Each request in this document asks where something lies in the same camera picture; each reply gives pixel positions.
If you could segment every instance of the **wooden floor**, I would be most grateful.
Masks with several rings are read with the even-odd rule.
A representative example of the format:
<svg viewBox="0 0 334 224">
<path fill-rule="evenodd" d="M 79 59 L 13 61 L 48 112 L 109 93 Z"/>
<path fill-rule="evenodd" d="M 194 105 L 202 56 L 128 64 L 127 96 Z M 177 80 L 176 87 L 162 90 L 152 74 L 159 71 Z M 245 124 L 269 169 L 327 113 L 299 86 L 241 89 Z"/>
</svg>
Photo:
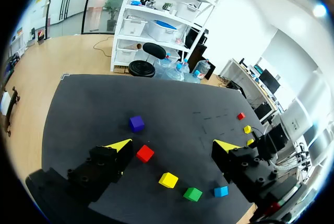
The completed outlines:
<svg viewBox="0 0 334 224">
<path fill-rule="evenodd" d="M 25 178 L 41 168 L 42 137 L 44 123 L 51 100 L 63 73 L 106 74 L 110 72 L 113 36 L 86 34 L 63 36 L 35 44 L 27 49 L 15 66 L 6 89 L 16 87 L 21 99 L 14 106 L 11 115 L 11 137 L 6 138 L 6 146 L 18 177 L 25 186 Z M 218 86 L 221 82 L 215 75 L 203 80 L 207 85 Z M 238 223 L 248 223 L 255 206 L 249 209 Z"/>
</svg>

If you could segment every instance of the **green cube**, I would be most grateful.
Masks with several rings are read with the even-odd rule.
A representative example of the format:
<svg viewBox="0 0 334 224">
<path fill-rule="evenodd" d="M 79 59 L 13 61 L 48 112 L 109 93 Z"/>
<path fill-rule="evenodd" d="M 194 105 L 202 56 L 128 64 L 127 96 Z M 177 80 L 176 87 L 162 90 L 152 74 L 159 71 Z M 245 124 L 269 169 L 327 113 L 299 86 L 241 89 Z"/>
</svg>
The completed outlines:
<svg viewBox="0 0 334 224">
<path fill-rule="evenodd" d="M 183 195 L 186 199 L 192 201 L 192 202 L 197 202 L 202 195 L 202 191 L 198 190 L 195 187 L 190 187 L 188 188 L 187 192 Z"/>
</svg>

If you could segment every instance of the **black cushion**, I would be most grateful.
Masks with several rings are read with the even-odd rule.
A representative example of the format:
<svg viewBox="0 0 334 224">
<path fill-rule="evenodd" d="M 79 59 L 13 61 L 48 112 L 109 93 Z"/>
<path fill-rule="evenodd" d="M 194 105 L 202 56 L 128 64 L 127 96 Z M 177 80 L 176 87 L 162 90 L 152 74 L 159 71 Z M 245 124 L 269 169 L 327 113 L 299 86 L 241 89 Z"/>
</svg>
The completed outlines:
<svg viewBox="0 0 334 224">
<path fill-rule="evenodd" d="M 156 73 L 156 69 L 151 63 L 146 61 L 132 61 L 129 64 L 129 73 L 133 76 L 152 78 Z"/>
<path fill-rule="evenodd" d="M 145 43 L 142 49 L 152 56 L 163 60 L 166 57 L 166 51 L 161 46 L 154 43 Z"/>
</svg>

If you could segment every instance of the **blue cube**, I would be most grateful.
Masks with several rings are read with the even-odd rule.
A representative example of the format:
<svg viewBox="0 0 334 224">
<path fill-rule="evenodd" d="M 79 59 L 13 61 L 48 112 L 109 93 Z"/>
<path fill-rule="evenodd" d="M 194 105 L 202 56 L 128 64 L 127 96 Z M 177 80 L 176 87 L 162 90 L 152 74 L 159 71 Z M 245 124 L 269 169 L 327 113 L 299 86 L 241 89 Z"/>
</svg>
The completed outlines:
<svg viewBox="0 0 334 224">
<path fill-rule="evenodd" d="M 229 189 L 227 186 L 218 187 L 214 189 L 215 197 L 223 197 L 229 194 Z"/>
<path fill-rule="evenodd" d="M 132 132 L 138 132 L 144 129 L 144 121 L 142 121 L 142 118 L 140 116 L 135 116 L 130 118 L 130 127 Z"/>
</svg>

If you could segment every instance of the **yellow cube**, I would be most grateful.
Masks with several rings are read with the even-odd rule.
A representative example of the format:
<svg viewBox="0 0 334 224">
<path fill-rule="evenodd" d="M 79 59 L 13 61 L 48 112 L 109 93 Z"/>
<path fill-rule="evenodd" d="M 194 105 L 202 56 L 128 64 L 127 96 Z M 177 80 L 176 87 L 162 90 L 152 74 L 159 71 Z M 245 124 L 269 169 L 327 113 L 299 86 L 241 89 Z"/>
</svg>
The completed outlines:
<svg viewBox="0 0 334 224">
<path fill-rule="evenodd" d="M 245 126 L 244 127 L 244 131 L 245 131 L 245 133 L 247 133 L 247 134 L 249 134 L 251 131 L 252 131 L 252 128 L 251 128 L 251 126 Z"/>
<path fill-rule="evenodd" d="M 249 146 L 251 143 L 253 143 L 254 142 L 254 140 L 253 139 L 250 139 L 250 140 L 248 140 L 247 141 L 247 145 Z"/>
<path fill-rule="evenodd" d="M 174 188 L 177 180 L 178 177 L 172 175 L 171 173 L 164 173 L 159 181 L 159 184 L 168 188 Z"/>
</svg>

